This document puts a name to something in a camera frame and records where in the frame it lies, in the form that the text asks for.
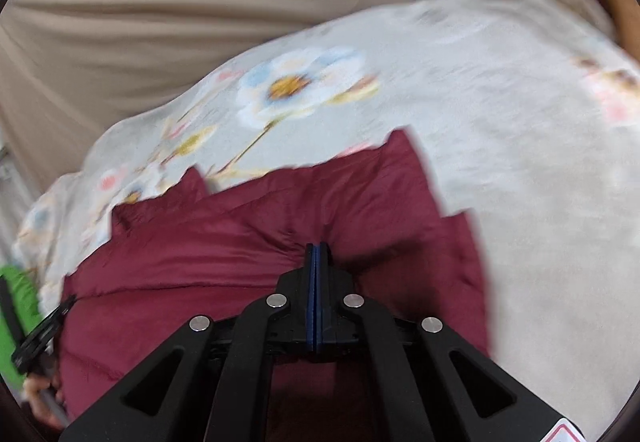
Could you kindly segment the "person's left hand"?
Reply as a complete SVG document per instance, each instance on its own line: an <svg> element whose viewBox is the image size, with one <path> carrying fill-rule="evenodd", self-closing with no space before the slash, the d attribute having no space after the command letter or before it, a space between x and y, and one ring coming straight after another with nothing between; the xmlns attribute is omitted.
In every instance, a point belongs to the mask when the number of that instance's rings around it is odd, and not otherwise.
<svg viewBox="0 0 640 442"><path fill-rule="evenodd" d="M55 430L63 430L68 425L63 412L64 393L58 361L52 355L46 358L42 372L26 375L23 392L35 420Z"/></svg>

